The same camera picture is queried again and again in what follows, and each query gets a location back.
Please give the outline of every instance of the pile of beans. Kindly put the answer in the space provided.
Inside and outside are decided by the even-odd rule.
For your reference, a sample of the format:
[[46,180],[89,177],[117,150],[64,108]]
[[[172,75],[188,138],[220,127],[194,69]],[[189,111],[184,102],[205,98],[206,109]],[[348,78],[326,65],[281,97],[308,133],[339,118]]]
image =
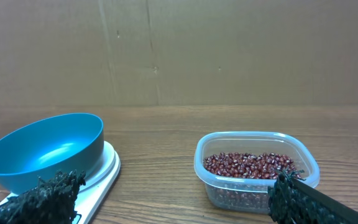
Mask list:
[[[221,152],[204,159],[204,168],[213,174],[245,179],[277,179],[277,171],[296,171],[293,160],[287,155],[263,153],[255,156],[249,153]],[[209,199],[217,206],[243,212],[269,212],[269,196],[264,186],[254,186],[254,192],[226,190],[206,185]]]
[[206,157],[204,168],[213,174],[246,179],[277,179],[277,171],[296,171],[293,160],[285,154],[263,153],[255,156],[249,153],[221,152]]

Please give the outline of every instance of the bowl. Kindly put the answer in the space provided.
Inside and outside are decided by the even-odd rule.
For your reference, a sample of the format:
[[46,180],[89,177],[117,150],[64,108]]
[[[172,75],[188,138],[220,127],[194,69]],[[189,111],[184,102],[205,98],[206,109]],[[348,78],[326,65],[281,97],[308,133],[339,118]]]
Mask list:
[[103,122],[89,113],[43,119],[0,139],[0,184],[21,194],[57,170],[92,173],[103,151]]
[[241,212],[268,213],[267,188],[276,180],[243,179],[215,175],[203,166],[204,158],[220,152],[252,153],[256,156],[265,152],[286,154],[293,159],[301,174],[302,182],[315,188],[320,179],[316,160],[309,150],[297,139],[287,134],[259,131],[236,131],[211,133],[204,136],[197,145],[194,169],[205,183],[210,201],[217,207]]

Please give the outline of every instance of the container of beans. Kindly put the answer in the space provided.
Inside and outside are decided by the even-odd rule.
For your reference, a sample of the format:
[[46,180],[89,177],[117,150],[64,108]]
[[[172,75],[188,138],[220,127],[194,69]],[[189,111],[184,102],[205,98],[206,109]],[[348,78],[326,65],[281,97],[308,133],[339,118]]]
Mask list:
[[316,160],[299,140],[282,133],[236,131],[211,133],[197,145],[194,169],[217,207],[268,213],[267,187],[278,172],[298,175],[315,188],[320,180]]

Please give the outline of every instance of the scale platform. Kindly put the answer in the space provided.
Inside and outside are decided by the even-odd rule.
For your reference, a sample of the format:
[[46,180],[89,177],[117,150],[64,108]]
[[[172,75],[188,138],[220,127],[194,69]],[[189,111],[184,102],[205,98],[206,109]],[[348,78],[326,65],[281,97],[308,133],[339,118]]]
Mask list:
[[[86,185],[80,187],[74,208],[79,215],[74,219],[73,224],[87,224],[91,220],[117,178],[120,168],[121,162],[117,152],[110,143],[105,141],[97,168],[85,178]],[[0,202],[0,205],[6,203],[7,199],[12,196],[17,195],[9,194]]]

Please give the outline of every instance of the dark red beans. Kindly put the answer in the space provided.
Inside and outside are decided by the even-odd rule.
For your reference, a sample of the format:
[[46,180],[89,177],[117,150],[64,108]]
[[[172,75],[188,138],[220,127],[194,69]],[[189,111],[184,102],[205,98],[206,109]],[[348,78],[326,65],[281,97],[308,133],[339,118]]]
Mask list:
[[203,167],[216,175],[250,179],[276,179],[277,171],[296,171],[294,161],[289,156],[266,152],[259,156],[221,152],[219,155],[206,157]]

